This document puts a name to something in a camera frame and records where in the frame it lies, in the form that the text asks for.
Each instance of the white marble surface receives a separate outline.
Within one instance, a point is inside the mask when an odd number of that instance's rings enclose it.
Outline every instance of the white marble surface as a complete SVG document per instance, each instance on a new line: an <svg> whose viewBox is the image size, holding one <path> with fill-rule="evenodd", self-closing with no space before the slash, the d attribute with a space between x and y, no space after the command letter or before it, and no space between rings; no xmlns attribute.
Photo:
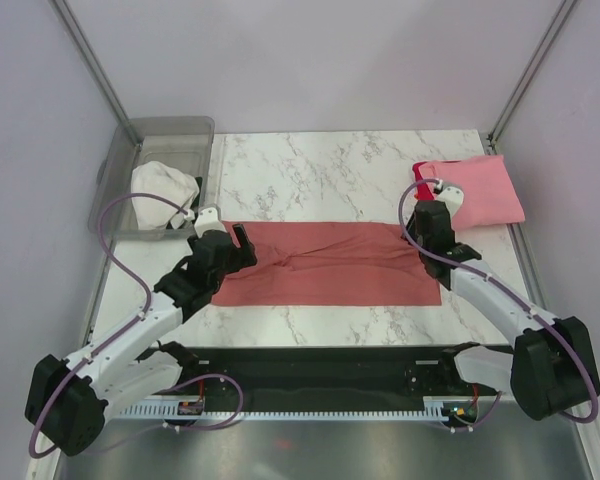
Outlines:
<svg viewBox="0 0 600 480"><path fill-rule="evenodd" d="M207 201L234 221L397 223L397 202L412 180L413 163L480 154L473 130L217 135ZM506 227L458 237L525 292ZM115 252L152 285L188 247L184 240L122 241ZM140 288L112 267L95 335L125 319L142 299ZM439 307L208 306L165 339L187 346L504 343L477 310L445 290Z"/></svg>

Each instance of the gray wall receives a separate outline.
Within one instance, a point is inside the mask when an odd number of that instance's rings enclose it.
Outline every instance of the gray wall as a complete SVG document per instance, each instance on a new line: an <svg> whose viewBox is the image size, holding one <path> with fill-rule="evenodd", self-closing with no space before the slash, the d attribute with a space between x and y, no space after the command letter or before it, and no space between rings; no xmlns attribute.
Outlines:
<svg viewBox="0 0 600 480"><path fill-rule="evenodd" d="M86 219L115 128L46 0L0 0L0 479L24 476L34 364L64 355L100 258Z"/></svg>
<svg viewBox="0 0 600 480"><path fill-rule="evenodd" d="M600 0L580 2L500 148L551 307L590 326L600 369Z"/></svg>
<svg viewBox="0 0 600 480"><path fill-rule="evenodd" d="M132 117L489 130L559 0L68 0Z"/></svg>

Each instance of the crumpled white cloth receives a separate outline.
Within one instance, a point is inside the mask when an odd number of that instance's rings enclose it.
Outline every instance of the crumpled white cloth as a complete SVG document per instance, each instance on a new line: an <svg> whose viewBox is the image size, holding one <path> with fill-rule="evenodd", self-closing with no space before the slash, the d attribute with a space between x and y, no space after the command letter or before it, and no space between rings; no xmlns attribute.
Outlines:
<svg viewBox="0 0 600 480"><path fill-rule="evenodd" d="M200 188L191 175L160 162L147 162L133 169L131 193L159 195L186 209L198 196ZM139 230L164 228L169 222L176 229L184 223L184 216L166 203L142 197L133 197L131 202Z"/></svg>

